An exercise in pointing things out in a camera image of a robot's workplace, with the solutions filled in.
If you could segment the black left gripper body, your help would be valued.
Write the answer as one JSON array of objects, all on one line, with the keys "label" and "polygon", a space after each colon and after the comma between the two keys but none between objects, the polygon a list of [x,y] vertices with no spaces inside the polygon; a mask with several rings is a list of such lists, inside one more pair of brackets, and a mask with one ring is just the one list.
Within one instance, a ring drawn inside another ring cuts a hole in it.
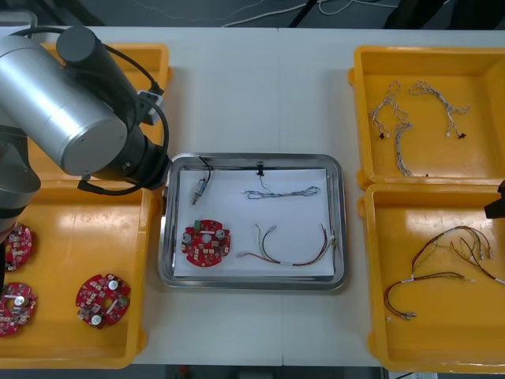
[{"label": "black left gripper body", "polygon": [[172,165],[168,155],[169,142],[168,136],[163,138],[161,145],[150,142],[143,165],[145,189],[157,189],[165,182],[166,174]]}]

